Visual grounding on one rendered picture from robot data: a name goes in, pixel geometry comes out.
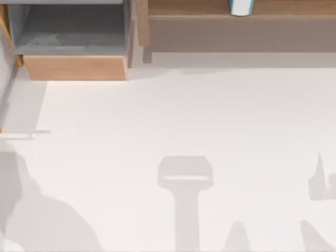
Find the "pale wooden drawer front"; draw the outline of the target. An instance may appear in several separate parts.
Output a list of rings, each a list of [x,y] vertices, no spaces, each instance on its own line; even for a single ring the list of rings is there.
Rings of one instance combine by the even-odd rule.
[[[126,80],[127,56],[25,55],[32,80]]]

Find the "wooden open shelf unit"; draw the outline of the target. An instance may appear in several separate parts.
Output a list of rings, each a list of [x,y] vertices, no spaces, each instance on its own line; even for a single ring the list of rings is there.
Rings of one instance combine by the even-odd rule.
[[[135,0],[144,62],[157,53],[336,53],[336,0]]]

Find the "pulled-out grey pierced drawer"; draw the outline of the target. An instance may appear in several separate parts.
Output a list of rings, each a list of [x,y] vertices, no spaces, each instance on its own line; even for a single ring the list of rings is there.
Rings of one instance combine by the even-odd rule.
[[[132,0],[1,0],[13,53],[126,59]]]

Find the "white and teal book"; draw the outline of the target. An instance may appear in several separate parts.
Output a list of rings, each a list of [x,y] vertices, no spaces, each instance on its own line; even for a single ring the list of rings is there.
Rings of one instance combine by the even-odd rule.
[[[249,16],[253,12],[255,0],[229,0],[230,14],[232,16]]]

